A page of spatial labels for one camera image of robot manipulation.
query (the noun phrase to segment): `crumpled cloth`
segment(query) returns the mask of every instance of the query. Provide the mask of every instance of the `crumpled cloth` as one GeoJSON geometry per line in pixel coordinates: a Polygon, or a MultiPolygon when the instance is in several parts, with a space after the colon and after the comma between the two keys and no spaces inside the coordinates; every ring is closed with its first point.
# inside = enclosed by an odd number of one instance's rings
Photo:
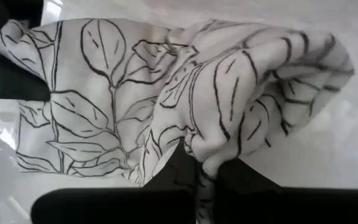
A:
{"type": "Polygon", "coordinates": [[[223,162],[302,128],[354,74],[329,33],[216,20],[173,30],[125,19],[29,30],[11,20],[0,54],[51,91],[49,102],[19,101],[23,172],[143,186],[184,139],[203,164],[200,223],[211,222],[223,162]]]}

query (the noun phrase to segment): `glossy surface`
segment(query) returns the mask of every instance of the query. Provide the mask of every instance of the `glossy surface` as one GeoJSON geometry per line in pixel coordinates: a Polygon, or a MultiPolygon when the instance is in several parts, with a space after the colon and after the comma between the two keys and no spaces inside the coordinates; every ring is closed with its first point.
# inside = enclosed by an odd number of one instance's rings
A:
{"type": "MultiPolygon", "coordinates": [[[[167,27],[215,18],[331,31],[347,47],[356,76],[308,127],[244,160],[280,185],[358,188],[358,1],[48,0],[42,23],[82,17],[126,17],[167,27]]],[[[18,173],[17,115],[14,101],[0,100],[0,223],[28,223],[32,202],[53,189],[131,185],[124,179],[18,173]]]]}

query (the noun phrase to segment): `white fabric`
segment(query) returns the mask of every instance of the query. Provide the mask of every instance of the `white fabric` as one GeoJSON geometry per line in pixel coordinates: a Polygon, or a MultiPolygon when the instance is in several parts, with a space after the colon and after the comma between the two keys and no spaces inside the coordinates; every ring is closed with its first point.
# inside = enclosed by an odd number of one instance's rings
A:
{"type": "Polygon", "coordinates": [[[52,93],[19,102],[24,172],[123,175],[139,186],[181,138],[203,163],[201,183],[211,183],[224,161],[302,128],[354,73],[331,34],[215,20],[173,30],[125,19],[32,30],[9,21],[0,54],[52,93]]]}

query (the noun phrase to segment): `leaf pattern fabric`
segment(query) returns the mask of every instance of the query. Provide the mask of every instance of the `leaf pattern fabric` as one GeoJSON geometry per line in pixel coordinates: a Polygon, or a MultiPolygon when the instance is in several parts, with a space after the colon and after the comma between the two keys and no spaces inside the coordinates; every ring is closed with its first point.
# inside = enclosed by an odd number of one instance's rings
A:
{"type": "Polygon", "coordinates": [[[182,139],[202,163],[198,223],[212,222],[223,162],[302,128],[354,74],[329,33],[216,20],[175,30],[125,19],[32,30],[9,21],[0,54],[52,94],[19,102],[24,172],[122,175],[141,187],[182,139]]]}

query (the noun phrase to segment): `white cloth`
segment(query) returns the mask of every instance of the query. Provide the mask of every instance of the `white cloth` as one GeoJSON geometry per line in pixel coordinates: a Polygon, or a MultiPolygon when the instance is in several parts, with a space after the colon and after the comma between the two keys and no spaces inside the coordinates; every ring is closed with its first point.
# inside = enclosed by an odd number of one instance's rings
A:
{"type": "Polygon", "coordinates": [[[125,19],[32,30],[9,21],[0,54],[52,94],[19,101],[24,172],[123,175],[139,186],[181,138],[203,163],[201,186],[212,186],[223,162],[303,127],[354,73],[331,34],[215,20],[174,30],[125,19]]]}

